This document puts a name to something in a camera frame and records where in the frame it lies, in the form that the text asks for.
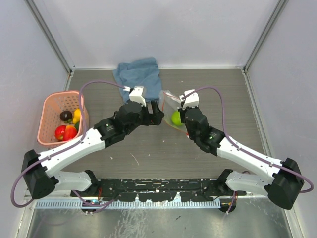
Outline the clear orange zip bag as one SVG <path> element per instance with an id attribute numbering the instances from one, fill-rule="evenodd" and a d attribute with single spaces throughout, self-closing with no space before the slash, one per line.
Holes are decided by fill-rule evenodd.
<path id="1" fill-rule="evenodd" d="M 187 133 L 186 126 L 175 126 L 171 121 L 171 116 L 175 111 L 178 111 L 180 107 L 180 99 L 173 95 L 169 90 L 161 90 L 159 93 L 159 109 L 164 113 L 164 121 L 171 127 L 176 130 L 181 131 L 182 133 Z"/>

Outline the green apple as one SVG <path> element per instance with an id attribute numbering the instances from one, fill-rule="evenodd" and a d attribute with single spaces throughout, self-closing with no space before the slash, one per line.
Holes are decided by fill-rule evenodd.
<path id="1" fill-rule="evenodd" d="M 182 126 L 181 116 L 179 111 L 175 111 L 171 116 L 171 121 L 175 126 Z"/>

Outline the red yellow mango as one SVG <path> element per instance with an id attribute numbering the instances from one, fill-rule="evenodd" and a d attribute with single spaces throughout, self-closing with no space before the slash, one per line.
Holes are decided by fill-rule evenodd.
<path id="1" fill-rule="evenodd" d="M 68 141 L 68 140 L 75 138 L 77 133 L 78 133 L 78 131 L 76 130 L 76 128 L 73 125 L 67 125 L 65 133 L 63 135 L 63 141 Z"/>

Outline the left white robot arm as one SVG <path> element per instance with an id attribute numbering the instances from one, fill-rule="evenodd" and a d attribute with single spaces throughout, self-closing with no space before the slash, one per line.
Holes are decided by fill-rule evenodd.
<path id="1" fill-rule="evenodd" d="M 99 192 L 99 181 L 92 171 L 73 173 L 62 169 L 122 141 L 141 125 L 160 125 L 164 113 L 156 101 L 151 101 L 151 106 L 153 111 L 149 113 L 147 106 L 130 101 L 81 137 L 40 154 L 35 150 L 26 152 L 21 172 L 32 199 L 44 198 L 58 190 L 76 190 L 95 196 Z"/>

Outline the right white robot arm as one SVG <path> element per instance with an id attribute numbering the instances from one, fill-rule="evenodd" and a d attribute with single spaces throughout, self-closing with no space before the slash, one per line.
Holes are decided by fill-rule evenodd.
<path id="1" fill-rule="evenodd" d="M 221 130 L 209 125 L 198 107 L 179 108 L 189 139 L 204 152 L 231 160 L 251 174 L 225 170 L 218 178 L 217 189 L 222 195 L 232 191 L 247 191 L 266 196 L 280 208 L 290 210 L 303 185 L 296 161 L 275 159 L 243 146 Z"/>

